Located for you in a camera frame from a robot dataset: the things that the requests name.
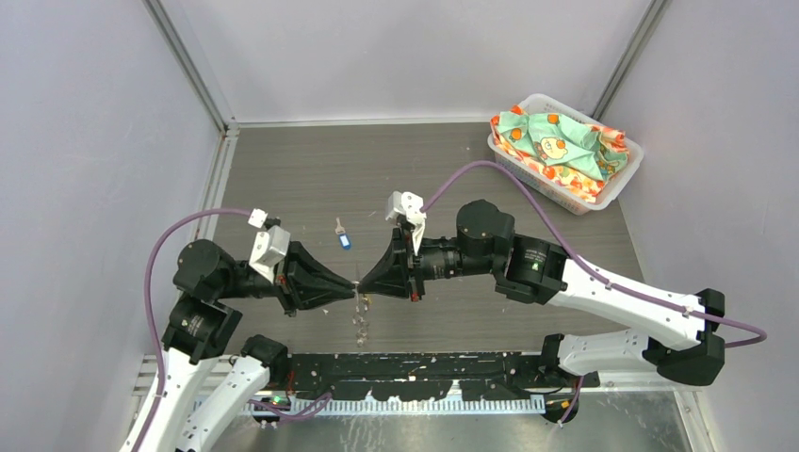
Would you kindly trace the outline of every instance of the green cloth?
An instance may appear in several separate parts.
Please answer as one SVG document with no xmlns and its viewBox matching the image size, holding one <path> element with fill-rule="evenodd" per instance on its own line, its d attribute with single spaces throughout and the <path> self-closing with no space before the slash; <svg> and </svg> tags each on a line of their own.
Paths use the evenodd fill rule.
<svg viewBox="0 0 799 452">
<path fill-rule="evenodd" d="M 626 154 L 611 152 L 602 145 L 598 131 L 565 115 L 503 111 L 499 113 L 497 132 L 516 149 L 537 157 L 546 166 L 567 166 L 597 181 L 607 182 L 612 176 L 604 170 L 606 165 L 600 167 L 600 162 L 614 162 L 614 172 L 627 163 Z"/>
</svg>

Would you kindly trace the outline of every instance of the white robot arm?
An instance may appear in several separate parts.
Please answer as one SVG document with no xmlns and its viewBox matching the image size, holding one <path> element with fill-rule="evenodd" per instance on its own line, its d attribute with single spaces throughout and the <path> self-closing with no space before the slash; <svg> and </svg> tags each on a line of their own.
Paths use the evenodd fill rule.
<svg viewBox="0 0 799 452">
<path fill-rule="evenodd" d="M 414 231 L 424 229 L 424 218 L 416 217 L 413 223 L 403 215 L 422 203 L 408 192 L 395 192 L 389 198 L 386 218 L 399 227 L 394 229 L 381 262 L 360 281 L 359 291 L 419 301 L 425 281 L 488 273 L 496 280 L 495 290 L 509 299 L 579 309 L 631 327 L 586 337 L 548 336 L 543 361 L 569 375 L 657 370 L 673 381 L 708 385 L 724 365 L 724 340 L 714 334 L 718 324 L 689 315 L 707 312 L 724 316 L 720 292 L 667 292 L 585 262 L 610 280 L 605 284 L 584 271 L 560 246 L 516 234 L 514 217 L 484 200 L 460 209 L 456 236 L 422 238 L 417 243 Z M 641 301 L 612 284 L 670 300 L 684 312 Z"/>
</svg>

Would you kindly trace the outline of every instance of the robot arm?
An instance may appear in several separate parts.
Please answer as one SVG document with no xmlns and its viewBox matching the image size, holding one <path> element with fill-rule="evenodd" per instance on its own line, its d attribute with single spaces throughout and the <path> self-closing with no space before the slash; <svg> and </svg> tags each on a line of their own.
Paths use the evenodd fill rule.
<svg viewBox="0 0 799 452">
<path fill-rule="evenodd" d="M 262 213 L 247 261 L 236 261 L 210 240 L 186 245 L 178 256 L 174 284 L 183 291 L 162 336 L 167 369 L 163 395 L 155 383 L 144 399 L 121 451 L 133 450 L 144 429 L 145 413 L 160 397 L 158 409 L 139 450 L 209 450 L 230 421 L 270 380 L 285 379 L 285 346 L 263 336 L 247 341 L 235 372 L 188 417 L 203 381 L 233 335 L 241 313 L 220 303 L 229 298 L 275 297 L 287 315 L 354 297 L 354 284 L 317 262 L 300 242 L 290 240 L 279 220 Z"/>
<path fill-rule="evenodd" d="M 389 199 L 389 211 L 397 210 L 396 198 Z M 611 290 L 560 246 L 516 234 L 514 217 L 490 202 L 464 205 L 456 227 L 455 237 L 423 238 L 416 251 L 409 244 L 417 226 L 399 217 L 388 250 L 360 281 L 359 291 L 419 301 L 425 281 L 489 273 L 495 290 L 508 299 L 579 309 L 632 327 L 587 337 L 548 336 L 542 358 L 570 375 L 648 368 L 677 382 L 708 385 L 724 365 L 724 340 L 714 334 L 718 324 Z M 670 299 L 687 311 L 724 315 L 724 295 L 712 289 L 675 294 L 592 267 L 614 283 Z"/>
</svg>

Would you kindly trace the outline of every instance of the orange patterned fabric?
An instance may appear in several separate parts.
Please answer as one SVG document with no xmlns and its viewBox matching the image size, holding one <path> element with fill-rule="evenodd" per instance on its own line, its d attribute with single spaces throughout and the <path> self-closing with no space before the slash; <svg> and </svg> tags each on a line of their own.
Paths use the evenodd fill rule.
<svg viewBox="0 0 799 452">
<path fill-rule="evenodd" d="M 514 105 L 514 107 L 511 108 L 511 111 L 517 115 L 524 114 L 524 110 L 522 110 L 519 105 Z M 553 165 L 548 167 L 544 165 L 540 160 L 538 160 L 538 158 L 516 149 L 513 144 L 511 144 L 507 139 L 505 139 L 505 137 L 497 132 L 496 126 L 499 124 L 499 116 L 492 118 L 490 123 L 491 131 L 494 136 L 494 144 L 497 145 L 497 147 L 504 151 L 507 155 L 521 162 L 529 169 L 544 175 L 547 179 L 554 182 L 558 186 L 566 188 L 570 193 L 579 197 L 580 199 L 591 203 L 596 202 L 596 195 L 598 195 L 599 192 L 602 191 L 602 188 L 605 187 L 604 182 L 595 181 L 594 179 L 585 176 L 583 173 L 566 166 Z M 606 127 L 604 125 L 592 124 L 591 128 L 600 132 L 599 141 L 605 147 L 613 148 L 617 152 L 625 152 L 627 150 L 627 146 L 624 142 L 624 132 Z"/>
</svg>

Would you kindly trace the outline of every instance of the cable connector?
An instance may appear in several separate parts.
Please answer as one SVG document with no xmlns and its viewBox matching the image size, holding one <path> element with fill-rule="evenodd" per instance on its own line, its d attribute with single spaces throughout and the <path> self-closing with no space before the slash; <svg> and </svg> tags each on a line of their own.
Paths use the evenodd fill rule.
<svg viewBox="0 0 799 452">
<path fill-rule="evenodd" d="M 250 214 L 250 219 L 247 220 L 253 227 L 261 229 L 264 227 L 264 223 L 267 222 L 267 213 L 261 209 L 253 209 L 253 212 Z"/>
</svg>

